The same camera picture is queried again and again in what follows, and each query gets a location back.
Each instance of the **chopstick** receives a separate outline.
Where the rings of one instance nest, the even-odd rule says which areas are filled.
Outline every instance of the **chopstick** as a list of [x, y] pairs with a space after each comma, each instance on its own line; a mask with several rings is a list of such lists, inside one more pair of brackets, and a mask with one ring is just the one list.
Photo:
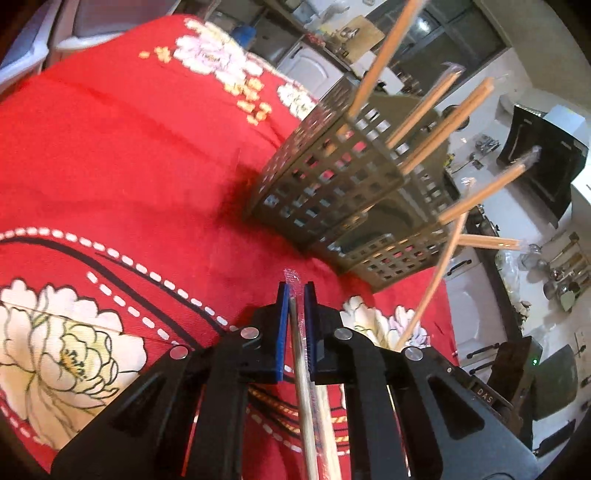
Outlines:
[[470, 211], [473, 207], [482, 203], [487, 197], [495, 194], [506, 185], [509, 185], [513, 180], [523, 175], [528, 168], [530, 168], [540, 156], [540, 147], [534, 147], [531, 152], [523, 155], [517, 162], [506, 169], [495, 181], [489, 183], [481, 191], [468, 196], [464, 200], [457, 202], [448, 209], [444, 210], [439, 215], [439, 222], [442, 225], [447, 225], [453, 222], [456, 218], [465, 212]]
[[297, 317], [296, 299], [290, 299], [291, 350], [294, 357], [295, 393], [298, 402], [301, 443], [304, 451], [307, 480], [319, 480], [316, 462], [316, 441], [314, 439], [314, 420], [310, 402], [310, 383], [307, 379], [306, 359], [302, 351], [300, 327]]
[[425, 141], [402, 162], [400, 165], [402, 174], [408, 175], [417, 165], [431, 155], [447, 137], [460, 127], [474, 110], [481, 106], [482, 102], [486, 100], [494, 89], [492, 78], [487, 77], [484, 79], [468, 98], [450, 116], [440, 122]]
[[402, 39], [408, 33], [408, 30], [414, 23], [417, 15], [423, 10], [423, 7], [427, 3], [426, 0], [408, 0], [404, 6], [402, 13], [396, 20], [396, 24], [384, 40], [382, 47], [379, 50], [378, 56], [372, 63], [365, 77], [361, 81], [361, 85], [357, 89], [357, 94], [349, 107], [347, 115], [349, 119], [353, 120], [359, 115], [359, 112], [363, 106], [367, 103], [371, 92], [374, 91], [376, 83], [378, 83], [378, 77], [386, 68], [398, 47], [400, 46]]
[[386, 146], [392, 149], [400, 143], [404, 136], [419, 122], [421, 118], [441, 99], [449, 87], [462, 75], [464, 67], [453, 64], [441, 76], [435, 86], [423, 97], [417, 107], [409, 114], [402, 124], [390, 135]]
[[458, 245], [464, 247], [490, 248], [493, 250], [521, 250], [522, 242], [513, 238], [502, 238], [500, 236], [469, 235], [463, 233], [457, 241]]
[[429, 302], [433, 298], [433, 295], [435, 295], [435, 292], [437, 291], [437, 287], [441, 283], [441, 279], [443, 278], [443, 275], [445, 274], [445, 272], [447, 270], [447, 266], [449, 265], [449, 262], [452, 259], [453, 252], [457, 247], [457, 242], [460, 238], [460, 234], [462, 233], [464, 225], [466, 224], [467, 218], [468, 218], [468, 213], [467, 212], [462, 213], [460, 218], [456, 221], [456, 224], [453, 228], [452, 235], [445, 245], [445, 249], [443, 250], [441, 257], [439, 258], [439, 262], [437, 262], [437, 267], [435, 269], [435, 273], [433, 275], [433, 278], [431, 279], [431, 283], [429, 284], [429, 286], [425, 290], [425, 293], [423, 294], [423, 298], [421, 299], [420, 303], [418, 304], [417, 309], [414, 312], [413, 319], [408, 323], [406, 329], [403, 331], [402, 335], [398, 339], [398, 342], [394, 346], [395, 352], [402, 351], [407, 340], [413, 334], [413, 330], [417, 326], [417, 323], [419, 323], [423, 314], [425, 313], [425, 310], [427, 310], [427, 306], [429, 305]]

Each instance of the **cabinet handle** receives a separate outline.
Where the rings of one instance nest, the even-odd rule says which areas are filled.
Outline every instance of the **cabinet handle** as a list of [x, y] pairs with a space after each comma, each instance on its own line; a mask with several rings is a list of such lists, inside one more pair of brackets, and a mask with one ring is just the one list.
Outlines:
[[293, 59], [296, 57], [296, 55], [297, 55], [297, 54], [300, 52], [300, 50], [301, 50], [302, 48], [304, 48], [304, 47], [302, 47], [302, 46], [299, 46], [299, 47], [297, 47], [297, 48], [294, 50], [294, 52], [293, 52], [293, 53], [290, 55], [290, 60], [293, 60]]
[[472, 260], [464, 260], [463, 262], [459, 262], [457, 265], [455, 265], [454, 267], [449, 269], [449, 272], [447, 272], [447, 276], [449, 277], [458, 268], [460, 268], [464, 265], [470, 265], [470, 264], [472, 264]]

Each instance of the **kitchen wall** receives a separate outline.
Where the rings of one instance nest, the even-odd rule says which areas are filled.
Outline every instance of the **kitchen wall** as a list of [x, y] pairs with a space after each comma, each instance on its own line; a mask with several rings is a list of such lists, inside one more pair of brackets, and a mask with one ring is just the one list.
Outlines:
[[591, 65], [543, 0], [478, 0], [519, 55], [532, 85], [591, 111]]

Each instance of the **white peony print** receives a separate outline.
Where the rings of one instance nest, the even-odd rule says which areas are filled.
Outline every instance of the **white peony print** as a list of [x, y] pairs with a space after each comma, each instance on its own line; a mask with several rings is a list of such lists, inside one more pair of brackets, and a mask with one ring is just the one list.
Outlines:
[[[340, 318], [343, 325], [363, 333], [374, 345], [389, 350], [394, 350], [400, 335], [413, 319], [414, 311], [405, 310], [397, 306], [394, 315], [386, 318], [384, 314], [375, 308], [369, 308], [359, 296], [351, 297], [343, 304]], [[413, 334], [407, 340], [406, 346], [425, 348], [430, 346], [430, 338], [427, 331], [421, 327], [421, 322], [413, 330]]]
[[71, 288], [0, 292], [0, 388], [41, 441], [61, 449], [138, 376], [141, 338]]
[[277, 95], [281, 103], [289, 108], [290, 113], [303, 120], [316, 106], [316, 102], [308, 94], [308, 91], [294, 83], [286, 83], [277, 89]]
[[225, 85], [243, 85], [246, 75], [262, 75], [262, 67], [250, 60], [242, 47], [227, 33], [212, 24], [187, 20], [198, 37], [184, 35], [177, 39], [173, 57], [195, 73], [213, 73]]

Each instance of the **metal screw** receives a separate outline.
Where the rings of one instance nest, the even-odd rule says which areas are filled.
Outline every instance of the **metal screw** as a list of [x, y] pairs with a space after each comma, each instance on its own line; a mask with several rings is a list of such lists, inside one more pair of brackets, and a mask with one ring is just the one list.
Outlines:
[[259, 331], [256, 327], [246, 327], [240, 332], [240, 336], [246, 340], [253, 340], [258, 337]]
[[189, 349], [182, 345], [177, 345], [170, 351], [170, 358], [173, 360], [182, 360], [189, 354]]
[[423, 358], [423, 352], [420, 348], [417, 348], [415, 346], [408, 347], [404, 351], [404, 355], [406, 356], [406, 358], [412, 360], [413, 362], [418, 362], [420, 359]]
[[338, 340], [351, 340], [353, 338], [353, 332], [348, 328], [337, 328], [335, 330], [335, 338]]

